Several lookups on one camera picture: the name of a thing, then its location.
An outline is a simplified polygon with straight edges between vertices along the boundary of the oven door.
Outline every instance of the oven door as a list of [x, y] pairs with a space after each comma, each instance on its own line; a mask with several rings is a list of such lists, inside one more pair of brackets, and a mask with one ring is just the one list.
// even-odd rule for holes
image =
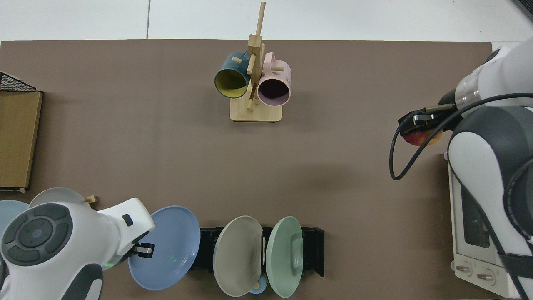
[[456, 253], [502, 266], [474, 197], [450, 174]]

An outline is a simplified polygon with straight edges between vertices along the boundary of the dark green mug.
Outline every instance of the dark green mug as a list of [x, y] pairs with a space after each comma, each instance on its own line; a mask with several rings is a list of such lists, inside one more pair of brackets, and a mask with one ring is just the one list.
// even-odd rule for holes
[[246, 93], [250, 82], [250, 75], [246, 73], [249, 61], [248, 51], [228, 55], [215, 75], [215, 87], [219, 93], [228, 98], [239, 98]]

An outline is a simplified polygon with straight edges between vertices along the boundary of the mug rack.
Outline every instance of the mug rack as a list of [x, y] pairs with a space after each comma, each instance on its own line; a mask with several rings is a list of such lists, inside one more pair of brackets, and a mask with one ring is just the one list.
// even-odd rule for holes
[[[191, 270], [208, 270], [213, 272], [213, 253], [216, 241], [224, 227], [200, 228], [200, 247]], [[273, 227], [263, 227], [262, 238], [267, 248], [270, 233]], [[314, 270], [324, 277], [324, 231], [318, 227], [302, 227], [303, 235], [303, 270]], [[266, 272], [265, 264], [262, 264], [263, 273]]]
[[246, 73], [250, 75], [248, 88], [242, 97], [230, 100], [230, 119], [235, 122], [281, 121], [281, 106], [268, 106], [259, 101], [257, 97], [257, 85], [261, 78], [265, 56], [265, 44], [261, 37], [265, 5], [265, 2], [261, 2], [255, 34], [250, 34], [248, 39], [248, 55], [250, 60], [248, 70], [246, 70]]

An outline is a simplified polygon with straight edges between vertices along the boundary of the plate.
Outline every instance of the plate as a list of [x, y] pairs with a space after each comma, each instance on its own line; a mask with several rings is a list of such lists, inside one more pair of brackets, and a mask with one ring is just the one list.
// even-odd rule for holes
[[35, 196], [30, 202], [29, 208], [50, 202], [70, 202], [91, 207], [89, 203], [85, 202], [85, 198], [78, 192], [66, 187], [52, 187]]
[[261, 276], [263, 228], [250, 216], [240, 216], [224, 227], [213, 253], [213, 272], [219, 287], [232, 297], [254, 288]]
[[200, 247], [200, 225], [185, 207], [169, 206], [152, 214], [156, 228], [139, 243], [155, 244], [152, 258], [128, 259], [135, 281], [148, 290], [162, 290], [176, 284], [191, 268]]
[[4, 230], [11, 221], [28, 209], [28, 204], [16, 200], [0, 201], [0, 238], [4, 235]]
[[285, 217], [274, 226], [266, 250], [270, 286], [280, 297], [291, 297], [303, 272], [302, 227], [295, 217]]

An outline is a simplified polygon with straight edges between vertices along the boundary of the pink mug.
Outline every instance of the pink mug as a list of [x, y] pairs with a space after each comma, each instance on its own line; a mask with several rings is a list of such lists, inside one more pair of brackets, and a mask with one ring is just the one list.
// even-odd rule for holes
[[268, 106], [281, 106], [290, 99], [290, 78], [291, 71], [289, 65], [276, 60], [274, 53], [265, 55], [263, 63], [263, 76], [257, 84], [257, 97]]

